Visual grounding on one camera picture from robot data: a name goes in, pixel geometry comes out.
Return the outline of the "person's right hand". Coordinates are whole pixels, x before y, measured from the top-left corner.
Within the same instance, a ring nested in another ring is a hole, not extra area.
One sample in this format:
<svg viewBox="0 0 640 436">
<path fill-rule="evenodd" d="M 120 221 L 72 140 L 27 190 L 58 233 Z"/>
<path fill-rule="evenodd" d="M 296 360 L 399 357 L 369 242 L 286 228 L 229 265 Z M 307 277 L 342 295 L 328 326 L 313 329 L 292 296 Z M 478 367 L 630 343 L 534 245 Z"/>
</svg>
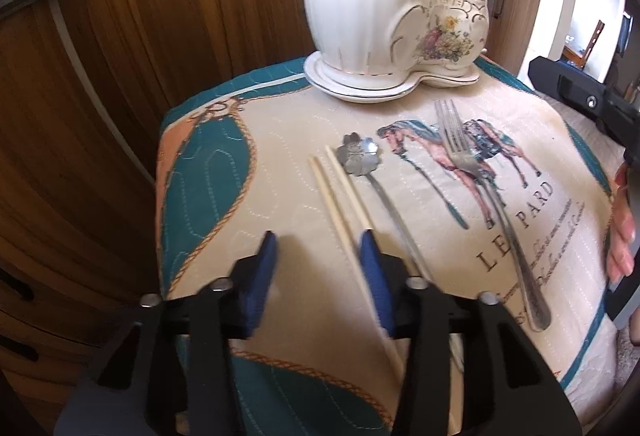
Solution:
<svg viewBox="0 0 640 436">
<path fill-rule="evenodd" d="M 614 284 L 634 271 L 634 255 L 631 254 L 630 245 L 636 237 L 636 224 L 628 203 L 627 173 L 628 165 L 623 163 L 615 176 L 617 191 L 612 206 L 610 246 L 606 255 L 606 273 Z"/>
</svg>

